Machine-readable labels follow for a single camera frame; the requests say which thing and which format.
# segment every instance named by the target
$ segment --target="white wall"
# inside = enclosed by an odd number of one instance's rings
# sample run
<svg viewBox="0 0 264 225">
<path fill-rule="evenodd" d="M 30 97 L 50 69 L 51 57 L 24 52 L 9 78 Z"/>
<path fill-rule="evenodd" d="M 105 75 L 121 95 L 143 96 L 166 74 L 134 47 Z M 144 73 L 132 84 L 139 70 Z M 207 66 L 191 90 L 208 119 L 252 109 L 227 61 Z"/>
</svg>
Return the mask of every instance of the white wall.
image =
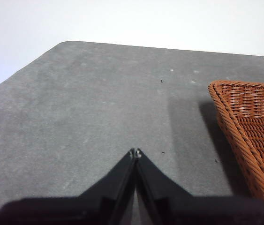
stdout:
<svg viewBox="0 0 264 225">
<path fill-rule="evenodd" d="M 0 83 L 66 40 L 264 56 L 264 0 L 0 0 Z"/>
</svg>

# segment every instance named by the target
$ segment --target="woven wicker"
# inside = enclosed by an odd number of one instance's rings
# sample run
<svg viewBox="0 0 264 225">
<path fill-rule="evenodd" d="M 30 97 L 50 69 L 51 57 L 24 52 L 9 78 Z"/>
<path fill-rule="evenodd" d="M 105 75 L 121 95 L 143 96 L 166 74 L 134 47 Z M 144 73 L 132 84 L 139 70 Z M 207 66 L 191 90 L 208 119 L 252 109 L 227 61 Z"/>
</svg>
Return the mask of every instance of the woven wicker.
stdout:
<svg viewBox="0 0 264 225">
<path fill-rule="evenodd" d="M 214 81 L 209 92 L 251 193 L 264 199 L 264 83 Z"/>
</svg>

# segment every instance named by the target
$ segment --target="gray table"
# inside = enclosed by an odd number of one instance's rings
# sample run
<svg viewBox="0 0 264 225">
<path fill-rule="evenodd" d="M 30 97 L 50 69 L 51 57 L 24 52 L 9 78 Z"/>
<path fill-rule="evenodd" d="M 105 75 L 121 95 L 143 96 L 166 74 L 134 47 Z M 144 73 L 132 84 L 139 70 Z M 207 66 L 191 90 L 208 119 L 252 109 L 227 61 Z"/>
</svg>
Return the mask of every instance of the gray table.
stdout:
<svg viewBox="0 0 264 225">
<path fill-rule="evenodd" d="M 0 207 L 79 195 L 131 147 L 194 195 L 249 195 L 207 91 L 218 79 L 264 82 L 264 57 L 58 44 L 0 84 Z"/>
</svg>

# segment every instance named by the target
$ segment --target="basket rim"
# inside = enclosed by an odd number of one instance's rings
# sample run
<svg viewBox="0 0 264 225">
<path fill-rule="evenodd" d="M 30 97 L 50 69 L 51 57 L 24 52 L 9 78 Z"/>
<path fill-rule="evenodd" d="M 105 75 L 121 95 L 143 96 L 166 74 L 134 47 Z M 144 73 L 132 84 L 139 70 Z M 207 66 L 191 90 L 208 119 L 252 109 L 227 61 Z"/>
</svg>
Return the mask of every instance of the basket rim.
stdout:
<svg viewBox="0 0 264 225">
<path fill-rule="evenodd" d="M 217 112 L 221 115 L 223 122 L 230 130 L 234 138 L 234 143 L 238 146 L 240 154 L 244 157 L 247 167 L 254 177 L 254 180 L 256 180 L 259 185 L 264 198 L 264 162 L 262 161 L 260 153 L 254 148 L 252 142 L 248 138 L 245 130 L 242 126 L 240 126 L 229 103 L 225 100 L 221 92 L 221 85 L 253 86 L 264 88 L 264 83 L 216 80 L 211 82 L 208 87 L 209 93 L 215 102 Z"/>
<path fill-rule="evenodd" d="M 264 83 L 262 82 L 246 82 L 239 80 L 215 80 L 210 83 L 210 85 L 231 85 L 231 86 L 247 86 L 247 87 L 262 87 L 264 88 Z"/>
</svg>

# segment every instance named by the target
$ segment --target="wicker basket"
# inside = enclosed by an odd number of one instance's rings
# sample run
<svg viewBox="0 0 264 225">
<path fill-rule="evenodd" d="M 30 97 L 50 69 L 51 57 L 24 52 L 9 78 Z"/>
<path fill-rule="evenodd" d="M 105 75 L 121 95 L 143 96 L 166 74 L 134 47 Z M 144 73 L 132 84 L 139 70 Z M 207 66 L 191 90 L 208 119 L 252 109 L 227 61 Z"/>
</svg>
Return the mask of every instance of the wicker basket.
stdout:
<svg viewBox="0 0 264 225">
<path fill-rule="evenodd" d="M 214 81 L 209 92 L 251 193 L 264 199 L 264 83 Z"/>
</svg>

